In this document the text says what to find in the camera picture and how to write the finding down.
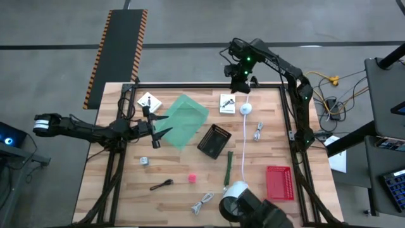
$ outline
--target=concrete floor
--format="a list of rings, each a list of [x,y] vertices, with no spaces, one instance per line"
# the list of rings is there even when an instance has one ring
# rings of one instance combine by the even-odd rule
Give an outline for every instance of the concrete floor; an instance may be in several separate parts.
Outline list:
[[[124,0],[0,0],[0,45],[97,44],[108,10]],[[396,41],[405,39],[405,16],[394,0],[138,0],[131,8],[149,10],[145,43],[228,42],[233,37],[266,42]],[[278,47],[278,53],[304,72],[317,70],[344,76],[364,69],[365,58],[385,56],[394,46]],[[143,82],[227,81],[218,49],[143,50]],[[96,50],[0,51],[0,121],[27,132],[34,115],[69,113],[93,122],[84,99]],[[261,81],[279,81],[262,65],[254,69]],[[339,96],[365,73],[326,85],[326,96]],[[312,84],[319,77],[310,76]],[[336,132],[350,132],[372,119],[368,93],[339,123]],[[34,137],[38,154],[52,157],[35,173],[18,203],[15,227],[66,225],[72,213],[89,143],[58,136]],[[404,218],[365,217],[366,189],[337,184],[345,221],[354,225],[403,227]]]

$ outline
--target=red plastic basket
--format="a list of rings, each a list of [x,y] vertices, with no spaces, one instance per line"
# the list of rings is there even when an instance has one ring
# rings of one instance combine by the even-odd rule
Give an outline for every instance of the red plastic basket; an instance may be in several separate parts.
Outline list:
[[[294,200],[290,167],[267,167],[267,199]]]

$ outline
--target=black and yellow striped mat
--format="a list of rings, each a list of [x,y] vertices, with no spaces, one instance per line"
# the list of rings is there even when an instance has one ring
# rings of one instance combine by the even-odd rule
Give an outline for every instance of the black and yellow striped mat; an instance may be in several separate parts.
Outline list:
[[[106,82],[134,82],[138,77],[147,10],[111,10],[91,73],[84,109],[98,109]]]

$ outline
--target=green transparent plastic sheet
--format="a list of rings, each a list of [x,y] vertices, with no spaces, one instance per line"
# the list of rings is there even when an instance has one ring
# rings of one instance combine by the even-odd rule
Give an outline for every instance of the green transparent plastic sheet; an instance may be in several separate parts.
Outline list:
[[[181,150],[207,120],[208,109],[183,94],[164,115],[169,118],[155,123],[156,132],[173,127],[163,139]]]

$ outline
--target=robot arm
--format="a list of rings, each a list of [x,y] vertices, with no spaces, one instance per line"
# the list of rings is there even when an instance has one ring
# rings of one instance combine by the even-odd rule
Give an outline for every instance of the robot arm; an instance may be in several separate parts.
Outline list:
[[[156,116],[149,112],[149,107],[142,109],[147,121],[136,120],[137,125],[131,127],[129,120],[119,118],[107,127],[85,123],[73,115],[62,117],[57,113],[36,115],[33,132],[40,137],[54,137],[58,135],[85,139],[90,143],[99,143],[105,149],[118,149],[121,141],[131,141],[145,136],[152,136],[153,148],[160,148],[159,140],[171,128],[155,132],[153,120],[162,120],[166,116]]]
[[[261,39],[255,39],[247,43],[234,38],[228,48],[228,53],[238,63],[226,66],[225,76],[231,77],[231,92],[249,93],[250,87],[246,80],[256,63],[264,63],[287,79],[288,92],[290,94],[292,112],[296,118],[297,132],[294,145],[298,151],[305,151],[315,141],[312,129],[309,127],[309,101],[312,98],[313,89],[309,80],[302,74],[301,69],[292,66],[271,52]]]

